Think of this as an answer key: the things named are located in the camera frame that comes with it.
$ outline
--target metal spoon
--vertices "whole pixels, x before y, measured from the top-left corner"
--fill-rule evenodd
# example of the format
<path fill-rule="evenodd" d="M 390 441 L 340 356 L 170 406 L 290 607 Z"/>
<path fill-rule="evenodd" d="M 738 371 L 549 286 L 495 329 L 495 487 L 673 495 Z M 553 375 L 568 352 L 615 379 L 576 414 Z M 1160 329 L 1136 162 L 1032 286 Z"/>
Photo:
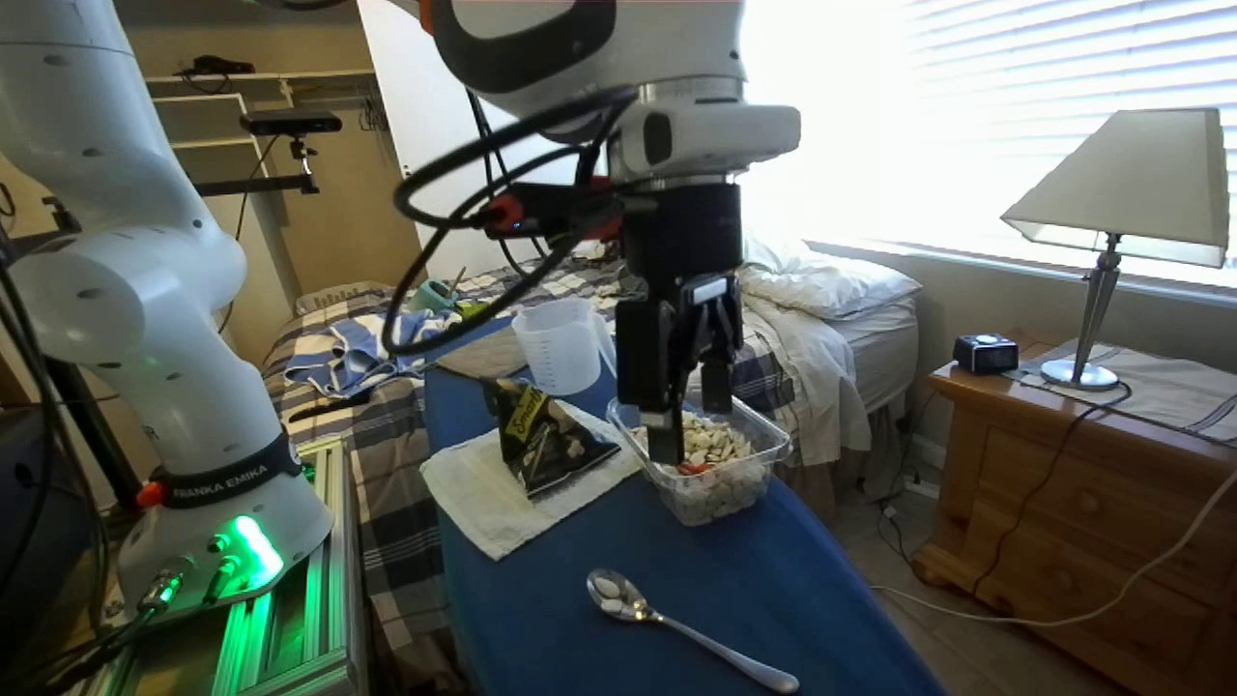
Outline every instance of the metal spoon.
<path fill-rule="evenodd" d="M 715 657 L 731 661 L 738 673 L 754 677 L 758 684 L 765 684 L 769 692 L 800 692 L 800 677 L 781 673 L 765 661 L 754 661 L 700 630 L 692 630 L 688 623 L 676 623 L 669 615 L 661 615 L 622 572 L 611 568 L 595 568 L 588 572 L 588 595 L 595 599 L 599 611 L 607 611 L 619 623 L 657 623 L 657 626 L 673 626 L 684 638 L 692 638 L 696 646 L 711 650 Z"/>

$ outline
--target wooden nightstand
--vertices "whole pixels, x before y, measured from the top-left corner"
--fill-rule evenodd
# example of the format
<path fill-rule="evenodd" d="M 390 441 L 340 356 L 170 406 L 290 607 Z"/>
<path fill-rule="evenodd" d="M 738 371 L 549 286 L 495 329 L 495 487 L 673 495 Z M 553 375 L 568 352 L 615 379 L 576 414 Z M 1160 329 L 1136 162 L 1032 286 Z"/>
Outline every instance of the wooden nightstand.
<path fill-rule="evenodd" d="M 1237 468 L 1225 445 L 1005 375 L 939 367 L 928 383 L 955 421 L 916 572 L 1021 619 L 1113 599 Z M 1237 491 L 1113 611 L 1036 634 L 1133 692 L 1237 692 Z"/>

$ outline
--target green light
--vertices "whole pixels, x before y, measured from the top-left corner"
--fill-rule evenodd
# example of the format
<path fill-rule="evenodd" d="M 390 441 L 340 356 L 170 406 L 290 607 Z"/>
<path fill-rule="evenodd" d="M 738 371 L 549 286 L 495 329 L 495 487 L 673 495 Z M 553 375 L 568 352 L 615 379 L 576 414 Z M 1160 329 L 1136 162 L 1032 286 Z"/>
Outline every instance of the green light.
<path fill-rule="evenodd" d="M 247 514 L 240 514 L 232 522 L 232 530 L 240 534 L 244 549 L 251 553 L 255 568 L 251 580 L 267 584 L 282 572 L 282 557 L 274 553 L 271 537 L 263 534 L 263 526 Z"/>

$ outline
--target bed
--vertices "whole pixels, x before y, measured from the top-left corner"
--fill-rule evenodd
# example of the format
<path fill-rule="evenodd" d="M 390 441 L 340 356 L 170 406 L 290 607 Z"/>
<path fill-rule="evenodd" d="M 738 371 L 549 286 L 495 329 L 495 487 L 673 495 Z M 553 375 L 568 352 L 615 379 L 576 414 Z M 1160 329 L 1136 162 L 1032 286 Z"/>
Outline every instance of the bed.
<path fill-rule="evenodd" d="M 607 313 L 619 298 L 619 263 L 564 263 L 533 298 L 588 294 Z M 464 278 L 464 298 L 495 298 L 506 271 Z M 889 425 L 916 375 L 916 282 L 835 255 L 796 263 L 754 259 L 742 271 L 746 336 L 734 391 L 796 433 L 800 460 L 781 476 L 827 518 L 835 483 L 897 468 Z M 336 321 L 379 329 L 390 286 L 356 282 L 298 302 L 294 325 L 274 340 L 263 371 L 294 445 L 348 437 L 360 503 L 363 588 L 383 626 L 402 688 L 456 692 L 452 626 L 441 584 L 437 510 L 417 476 L 429 460 L 421 367 L 375 375 L 367 391 L 332 398 L 290 367 L 340 352 Z"/>

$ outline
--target table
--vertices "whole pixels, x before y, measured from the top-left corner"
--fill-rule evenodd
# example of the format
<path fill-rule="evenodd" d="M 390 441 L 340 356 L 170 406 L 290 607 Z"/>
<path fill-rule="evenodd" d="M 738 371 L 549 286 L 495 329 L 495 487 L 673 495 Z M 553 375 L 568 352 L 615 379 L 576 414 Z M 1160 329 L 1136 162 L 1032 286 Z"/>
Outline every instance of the table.
<path fill-rule="evenodd" d="M 572 398 L 599 410 L 607 387 Z M 425 375 L 429 445 L 487 433 L 479 383 Z M 758 692 L 700 646 L 599 615 L 588 568 L 626 572 L 661 611 L 800 677 L 800 692 L 939 692 L 854 565 L 781 483 L 769 499 L 680 526 L 634 476 L 506 561 L 487 561 L 445 514 L 441 549 L 464 665 L 479 692 Z"/>
<path fill-rule="evenodd" d="M 1102 391 L 1109 414 L 1028 375 L 939 367 L 955 402 L 939 510 L 916 572 L 1024 619 L 1071 619 L 1109 603 L 1171 549 L 1233 476 L 1237 449 L 1148 421 L 1136 394 L 1171 387 L 1171 360 L 1129 360 L 1133 398 Z M 1144 572 L 1098 619 L 1040 638 L 1133 692 L 1237 688 L 1237 495 Z"/>

